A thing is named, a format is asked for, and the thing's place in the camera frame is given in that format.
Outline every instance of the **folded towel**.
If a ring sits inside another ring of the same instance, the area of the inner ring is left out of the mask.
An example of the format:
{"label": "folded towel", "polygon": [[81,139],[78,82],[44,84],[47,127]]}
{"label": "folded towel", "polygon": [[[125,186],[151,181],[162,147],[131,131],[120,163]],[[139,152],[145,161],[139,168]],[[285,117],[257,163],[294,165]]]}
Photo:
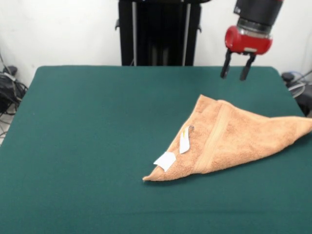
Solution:
{"label": "folded towel", "polygon": [[[179,153],[181,133],[189,132],[190,149]],[[165,172],[156,166],[144,181],[165,181],[205,174],[273,155],[312,131],[312,119],[264,117],[223,100],[201,95],[169,146],[176,161]]]}

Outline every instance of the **green tablecloth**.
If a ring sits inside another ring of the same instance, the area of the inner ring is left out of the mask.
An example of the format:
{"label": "green tablecloth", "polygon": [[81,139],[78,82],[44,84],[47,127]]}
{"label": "green tablecloth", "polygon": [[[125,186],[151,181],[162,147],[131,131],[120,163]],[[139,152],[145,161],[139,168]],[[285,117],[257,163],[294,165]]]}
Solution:
{"label": "green tablecloth", "polygon": [[302,115],[276,70],[39,68],[0,148],[1,234],[311,234],[312,135],[222,172],[143,183],[199,94]]}

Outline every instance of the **towel label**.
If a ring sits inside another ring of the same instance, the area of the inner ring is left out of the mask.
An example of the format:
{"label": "towel label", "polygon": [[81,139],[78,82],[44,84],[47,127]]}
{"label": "towel label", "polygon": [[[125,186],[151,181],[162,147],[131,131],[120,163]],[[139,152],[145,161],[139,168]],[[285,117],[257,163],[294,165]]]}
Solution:
{"label": "towel label", "polygon": [[180,154],[187,152],[190,149],[189,129],[193,129],[193,126],[188,126],[183,130],[180,136]]}
{"label": "towel label", "polygon": [[165,152],[162,156],[160,156],[155,162],[155,165],[158,165],[165,172],[172,166],[172,164],[176,161],[176,156],[174,153]]}

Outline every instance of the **white wall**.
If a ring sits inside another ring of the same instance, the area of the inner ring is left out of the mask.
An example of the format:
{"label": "white wall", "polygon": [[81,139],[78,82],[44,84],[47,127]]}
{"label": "white wall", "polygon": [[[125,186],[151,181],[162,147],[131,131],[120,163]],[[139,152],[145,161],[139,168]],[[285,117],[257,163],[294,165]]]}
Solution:
{"label": "white wall", "polygon": [[[196,65],[222,65],[226,29],[237,22],[236,0],[203,5]],[[29,84],[42,65],[120,65],[117,0],[0,0],[0,49]],[[256,59],[280,72],[312,68],[312,1],[285,0],[270,52]],[[234,56],[232,65],[247,57]]]}

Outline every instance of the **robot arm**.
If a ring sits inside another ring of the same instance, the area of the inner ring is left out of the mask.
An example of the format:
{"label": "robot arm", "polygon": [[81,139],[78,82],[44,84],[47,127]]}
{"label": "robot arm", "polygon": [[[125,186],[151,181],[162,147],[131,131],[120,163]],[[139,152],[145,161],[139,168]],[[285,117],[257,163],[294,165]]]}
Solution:
{"label": "robot arm", "polygon": [[229,71],[232,53],[250,56],[240,75],[240,80],[245,80],[255,57],[270,49],[273,41],[270,32],[282,3],[283,0],[237,0],[234,13],[239,15],[239,19],[225,36],[228,50],[221,71],[222,78]]}

